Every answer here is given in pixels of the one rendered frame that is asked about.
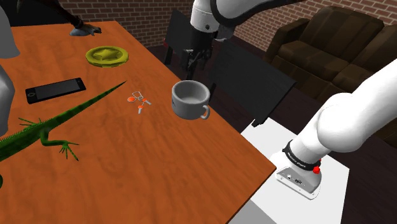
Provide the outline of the black chair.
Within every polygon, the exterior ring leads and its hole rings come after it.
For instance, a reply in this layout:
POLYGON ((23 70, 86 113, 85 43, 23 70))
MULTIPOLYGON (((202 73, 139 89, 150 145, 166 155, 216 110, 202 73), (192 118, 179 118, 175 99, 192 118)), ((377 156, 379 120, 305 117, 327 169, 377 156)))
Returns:
POLYGON ((186 69, 191 48, 192 27, 190 20, 179 10, 173 9, 165 43, 167 44, 167 52, 164 58, 164 64, 169 65, 172 60, 173 52, 179 57, 181 67, 186 69))
POLYGON ((209 71, 211 95, 222 89, 254 118, 253 127, 269 115, 295 86, 296 81, 263 59, 226 40, 209 71))

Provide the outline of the yellow star disc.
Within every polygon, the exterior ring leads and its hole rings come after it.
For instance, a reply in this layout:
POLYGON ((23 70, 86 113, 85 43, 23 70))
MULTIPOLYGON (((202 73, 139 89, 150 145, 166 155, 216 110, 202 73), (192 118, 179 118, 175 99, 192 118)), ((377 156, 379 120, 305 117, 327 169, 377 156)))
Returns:
POLYGON ((117 67, 128 61, 129 54, 117 46, 98 46, 90 49, 85 57, 89 64, 97 67, 117 67))

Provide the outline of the black smartphone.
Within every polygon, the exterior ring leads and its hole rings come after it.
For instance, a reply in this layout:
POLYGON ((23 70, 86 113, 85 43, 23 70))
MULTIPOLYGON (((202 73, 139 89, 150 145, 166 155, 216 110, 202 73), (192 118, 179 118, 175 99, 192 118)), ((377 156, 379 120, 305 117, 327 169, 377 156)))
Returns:
POLYGON ((74 78, 28 88, 25 90, 25 95, 27 102, 34 104, 84 90, 86 90, 86 86, 83 80, 81 78, 74 78))

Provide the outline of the grey bell-shaped object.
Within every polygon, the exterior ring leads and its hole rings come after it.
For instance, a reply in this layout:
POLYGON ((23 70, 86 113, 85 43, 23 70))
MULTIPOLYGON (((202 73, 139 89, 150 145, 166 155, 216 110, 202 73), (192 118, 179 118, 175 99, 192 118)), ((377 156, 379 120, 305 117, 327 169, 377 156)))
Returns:
POLYGON ((0 59, 10 59, 20 55, 8 17, 0 6, 0 59))

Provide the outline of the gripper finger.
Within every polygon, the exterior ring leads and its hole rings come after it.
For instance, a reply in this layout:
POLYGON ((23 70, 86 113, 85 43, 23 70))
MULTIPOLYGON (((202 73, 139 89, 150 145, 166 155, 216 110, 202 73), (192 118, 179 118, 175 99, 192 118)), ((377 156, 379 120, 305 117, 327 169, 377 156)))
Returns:
POLYGON ((208 60, 211 58, 212 50, 206 49, 202 52, 201 58, 198 60, 198 67, 200 70, 205 69, 205 65, 207 64, 208 60))
POLYGON ((195 52, 193 49, 183 50, 183 69, 187 72, 186 80, 192 79, 198 58, 198 51, 195 52))

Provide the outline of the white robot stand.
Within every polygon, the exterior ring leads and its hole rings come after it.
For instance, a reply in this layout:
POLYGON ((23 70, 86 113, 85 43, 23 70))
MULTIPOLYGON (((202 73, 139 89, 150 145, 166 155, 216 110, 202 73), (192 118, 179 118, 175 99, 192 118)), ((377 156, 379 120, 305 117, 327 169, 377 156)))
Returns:
MULTIPOLYGON (((241 135, 267 158, 296 136, 271 118, 257 127, 247 126, 241 135)), ((319 194, 313 200, 271 175, 229 224, 340 224, 349 168, 327 155, 321 172, 319 194)))

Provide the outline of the grey rounded object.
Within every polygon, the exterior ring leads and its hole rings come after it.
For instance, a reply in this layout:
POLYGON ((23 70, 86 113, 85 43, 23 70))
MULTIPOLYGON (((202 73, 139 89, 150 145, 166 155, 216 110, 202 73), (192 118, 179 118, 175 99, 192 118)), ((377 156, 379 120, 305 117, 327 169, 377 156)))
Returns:
POLYGON ((8 119, 14 95, 13 82, 0 66, 0 137, 8 131, 8 119))

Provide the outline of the dark figure with grey base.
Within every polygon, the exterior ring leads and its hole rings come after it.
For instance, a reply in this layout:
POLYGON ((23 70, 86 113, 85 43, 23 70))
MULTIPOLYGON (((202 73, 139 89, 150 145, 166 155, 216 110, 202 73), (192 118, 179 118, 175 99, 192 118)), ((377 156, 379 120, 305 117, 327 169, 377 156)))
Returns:
POLYGON ((69 33, 70 36, 94 36, 95 33, 102 33, 100 27, 84 23, 82 19, 80 19, 78 16, 70 14, 67 10, 61 7, 61 5, 53 2, 52 8, 64 19, 66 19, 71 25, 73 25, 74 29, 69 33))

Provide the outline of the green lizard toy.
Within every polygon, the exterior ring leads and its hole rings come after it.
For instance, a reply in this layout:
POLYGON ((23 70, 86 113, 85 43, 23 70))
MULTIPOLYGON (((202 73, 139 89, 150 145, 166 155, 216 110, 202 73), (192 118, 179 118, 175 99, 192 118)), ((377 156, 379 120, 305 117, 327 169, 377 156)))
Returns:
POLYGON ((76 116, 78 113, 87 109, 89 106, 93 105, 97 101, 101 100, 102 98, 110 94, 112 91, 122 86, 124 83, 125 81, 91 98, 90 100, 81 103, 76 107, 68 109, 67 111, 57 116, 54 116, 48 120, 41 121, 41 119, 39 119, 38 123, 34 123, 32 121, 20 118, 20 120, 27 122, 27 123, 21 123, 21 125, 24 125, 25 128, 10 136, 0 139, 0 162, 26 149, 28 146, 32 145, 38 140, 41 141, 41 144, 43 146, 61 146, 59 152, 65 153, 66 158, 68 158, 68 152, 70 152, 70 154, 78 161, 78 157, 69 147, 70 144, 78 145, 78 143, 72 143, 66 140, 50 141, 48 139, 49 132, 54 128, 60 126, 64 122, 70 120, 72 117, 76 116))

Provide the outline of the orange wooden table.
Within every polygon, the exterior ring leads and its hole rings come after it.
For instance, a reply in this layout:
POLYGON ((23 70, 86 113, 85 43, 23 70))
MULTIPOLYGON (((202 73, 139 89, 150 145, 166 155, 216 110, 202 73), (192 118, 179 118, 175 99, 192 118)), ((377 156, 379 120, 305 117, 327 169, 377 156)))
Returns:
POLYGON ((0 224, 226 224, 275 171, 216 112, 184 120, 171 106, 178 77, 118 22, 72 37, 67 24, 15 27, 20 55, 0 65, 15 86, 9 132, 58 115, 125 83, 49 133, 78 145, 34 143, 0 162, 0 224), (85 54, 117 46, 129 59, 97 67, 85 54), (25 90, 81 78, 86 90, 29 104, 25 90), (138 115, 127 102, 151 102, 138 115))

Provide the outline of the white mug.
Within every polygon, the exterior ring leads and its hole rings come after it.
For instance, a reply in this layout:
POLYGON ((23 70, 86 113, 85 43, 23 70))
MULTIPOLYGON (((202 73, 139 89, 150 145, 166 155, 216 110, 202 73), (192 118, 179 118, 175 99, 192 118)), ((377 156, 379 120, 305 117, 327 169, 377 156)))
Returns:
POLYGON ((209 89, 201 82, 179 81, 172 87, 172 110, 185 120, 206 120, 210 116, 210 96, 209 89))

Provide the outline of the brown sofa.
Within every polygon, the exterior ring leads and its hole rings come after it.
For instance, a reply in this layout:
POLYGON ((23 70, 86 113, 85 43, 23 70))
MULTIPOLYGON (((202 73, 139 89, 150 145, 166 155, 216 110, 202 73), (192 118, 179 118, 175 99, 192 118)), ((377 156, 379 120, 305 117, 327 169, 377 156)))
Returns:
POLYGON ((280 27, 264 56, 320 103, 353 92, 394 59, 397 24, 336 6, 280 27))

